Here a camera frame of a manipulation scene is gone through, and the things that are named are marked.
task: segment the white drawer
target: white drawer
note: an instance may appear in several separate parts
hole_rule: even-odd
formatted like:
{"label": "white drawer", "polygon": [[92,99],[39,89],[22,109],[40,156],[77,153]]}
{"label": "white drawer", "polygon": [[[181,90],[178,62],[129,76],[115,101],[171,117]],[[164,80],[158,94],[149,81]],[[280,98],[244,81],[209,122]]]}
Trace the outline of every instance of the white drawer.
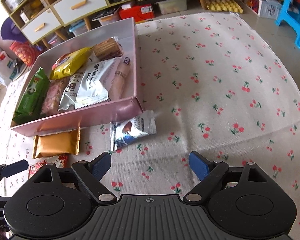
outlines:
{"label": "white drawer", "polygon": [[28,40],[34,43],[60,26],[61,23],[53,14],[52,10],[48,9],[25,26],[22,31]]}
{"label": "white drawer", "polygon": [[[81,6],[71,9],[71,7],[80,5],[80,3],[82,3]],[[61,0],[53,5],[64,24],[68,24],[104,6],[107,6],[105,0]]]}

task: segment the yellow egg carton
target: yellow egg carton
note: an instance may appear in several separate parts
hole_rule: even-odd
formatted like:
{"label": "yellow egg carton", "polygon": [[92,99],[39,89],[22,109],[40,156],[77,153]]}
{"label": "yellow egg carton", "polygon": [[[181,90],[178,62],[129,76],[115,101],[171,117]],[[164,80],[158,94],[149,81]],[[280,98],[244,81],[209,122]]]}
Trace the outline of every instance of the yellow egg carton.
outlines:
{"label": "yellow egg carton", "polygon": [[229,11],[243,13],[243,9],[234,0],[205,0],[210,11]]}

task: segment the pink box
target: pink box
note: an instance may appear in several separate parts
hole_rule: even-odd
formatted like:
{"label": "pink box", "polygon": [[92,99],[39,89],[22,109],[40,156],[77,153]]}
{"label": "pink box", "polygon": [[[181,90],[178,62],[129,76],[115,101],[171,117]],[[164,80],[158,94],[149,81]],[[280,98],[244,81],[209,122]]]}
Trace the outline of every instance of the pink box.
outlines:
{"label": "pink box", "polygon": [[26,74],[28,76],[22,88],[18,104],[28,83],[39,67],[42,67],[49,76],[52,65],[62,55],[83,47],[92,47],[110,37],[118,38],[118,42],[124,51],[123,57],[131,59],[130,73],[126,78],[120,100],[87,106],[21,125],[16,125],[12,121],[11,130],[29,137],[77,129],[78,127],[105,124],[111,122],[111,120],[123,121],[141,114],[143,112],[143,97],[140,82],[140,57],[137,29],[133,18],[90,30],[41,54],[35,61],[32,69]]}

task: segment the gray floor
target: gray floor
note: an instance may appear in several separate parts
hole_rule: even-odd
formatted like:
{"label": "gray floor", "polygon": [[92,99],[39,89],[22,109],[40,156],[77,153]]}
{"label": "gray floor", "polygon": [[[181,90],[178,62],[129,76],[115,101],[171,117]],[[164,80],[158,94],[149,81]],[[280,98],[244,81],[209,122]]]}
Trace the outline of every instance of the gray floor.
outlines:
{"label": "gray floor", "polygon": [[[164,19],[204,11],[205,10],[201,8],[198,1],[193,1],[188,3],[187,11],[160,15],[155,19]],[[244,11],[245,13],[241,15],[242,19],[244,19],[266,42],[268,42],[300,89],[300,50],[294,45],[296,38],[294,30],[287,24],[282,24],[282,26],[277,27],[273,20],[259,18],[247,8],[244,8]],[[0,90],[0,105],[5,95],[5,91],[5,89]]]}

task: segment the ridged black surface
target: ridged black surface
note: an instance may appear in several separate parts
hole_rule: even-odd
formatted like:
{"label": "ridged black surface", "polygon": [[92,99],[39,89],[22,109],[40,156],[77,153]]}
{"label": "ridged black surface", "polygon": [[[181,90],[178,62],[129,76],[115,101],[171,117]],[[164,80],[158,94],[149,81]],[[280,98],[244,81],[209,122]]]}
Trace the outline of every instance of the ridged black surface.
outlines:
{"label": "ridged black surface", "polygon": [[[24,238],[14,236],[12,239]],[[58,238],[58,240],[92,239],[235,240],[240,238],[221,231],[209,220],[201,207],[186,205],[176,195],[122,195],[118,203],[98,207],[91,220],[81,229]],[[290,238],[280,236],[277,239]]]}

